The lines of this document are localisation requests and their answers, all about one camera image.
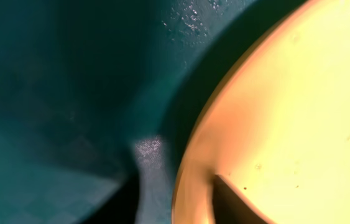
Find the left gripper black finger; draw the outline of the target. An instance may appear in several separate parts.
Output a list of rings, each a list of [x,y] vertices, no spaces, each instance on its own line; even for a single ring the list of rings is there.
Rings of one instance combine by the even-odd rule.
[[[215,224],[274,223],[269,217],[253,206],[223,176],[215,174],[212,180],[212,186],[212,206]]]

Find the yellow-green plate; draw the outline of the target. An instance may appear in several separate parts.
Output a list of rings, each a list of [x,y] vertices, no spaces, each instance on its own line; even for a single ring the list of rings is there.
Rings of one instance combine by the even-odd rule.
[[[350,223],[350,1],[307,1],[228,72],[182,159],[173,223],[219,174],[268,223]]]

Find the blue plastic tray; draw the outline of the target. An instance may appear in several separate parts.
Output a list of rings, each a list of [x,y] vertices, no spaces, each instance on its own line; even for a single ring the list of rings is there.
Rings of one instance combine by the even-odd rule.
[[[0,0],[0,223],[169,223],[210,94],[300,5]]]

